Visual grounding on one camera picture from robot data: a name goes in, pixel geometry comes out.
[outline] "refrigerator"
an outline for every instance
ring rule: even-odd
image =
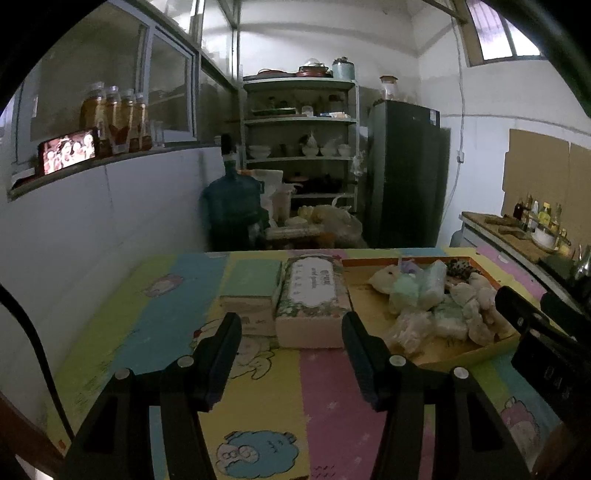
[[[449,130],[439,112],[383,100],[368,124],[363,237],[372,248],[434,247],[443,214]]]

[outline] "pot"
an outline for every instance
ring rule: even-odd
[[[355,80],[355,65],[347,57],[340,57],[333,62],[333,78],[339,80]]]

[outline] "bowl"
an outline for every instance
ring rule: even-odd
[[[248,150],[250,152],[270,152],[271,147],[269,145],[250,145]]]
[[[339,155],[341,157],[350,157],[351,156],[351,147],[346,144],[340,144],[338,147]]]
[[[325,157],[334,157],[336,155],[336,147],[322,147],[320,153]]]
[[[271,151],[270,150],[268,152],[264,152],[264,151],[252,151],[251,150],[251,157],[254,158],[255,160],[264,160],[269,155],[271,155]]]
[[[304,145],[301,150],[306,157],[315,157],[318,155],[318,147],[308,147],[307,145]]]

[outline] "cartoon sheep print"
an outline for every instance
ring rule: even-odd
[[[217,469],[234,478],[267,478],[287,472],[299,450],[291,433],[232,432],[217,448]]]

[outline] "black cable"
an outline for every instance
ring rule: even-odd
[[[70,422],[68,422],[66,412],[64,411],[60,397],[57,394],[56,384],[54,383],[53,377],[51,376],[51,370],[49,369],[49,363],[47,362],[45,350],[43,349],[41,339],[39,338],[39,335],[37,334],[31,319],[27,315],[27,312],[23,310],[16,299],[10,295],[10,292],[5,289],[2,284],[0,284],[0,303],[4,305],[6,309],[12,314],[12,316],[16,318],[17,322],[27,334],[27,337],[31,342],[31,346],[33,347],[33,351],[35,352],[35,356],[37,357],[37,361],[39,362],[39,367],[41,368],[41,373],[43,374],[43,378],[47,384],[47,389],[49,390],[49,394],[51,395],[51,399],[53,400],[53,404],[57,410],[57,414],[60,417],[61,423],[64,426],[68,437],[70,440],[74,440],[74,431],[70,426]]]

